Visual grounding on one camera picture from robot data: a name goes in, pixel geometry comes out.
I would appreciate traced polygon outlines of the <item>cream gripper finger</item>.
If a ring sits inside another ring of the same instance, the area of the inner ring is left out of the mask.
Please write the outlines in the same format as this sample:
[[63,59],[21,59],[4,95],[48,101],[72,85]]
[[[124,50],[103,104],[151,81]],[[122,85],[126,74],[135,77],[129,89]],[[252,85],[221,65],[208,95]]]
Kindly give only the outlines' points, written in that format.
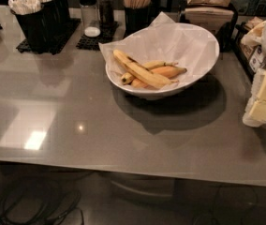
[[253,128],[266,124],[266,101],[250,98],[245,107],[243,123]]

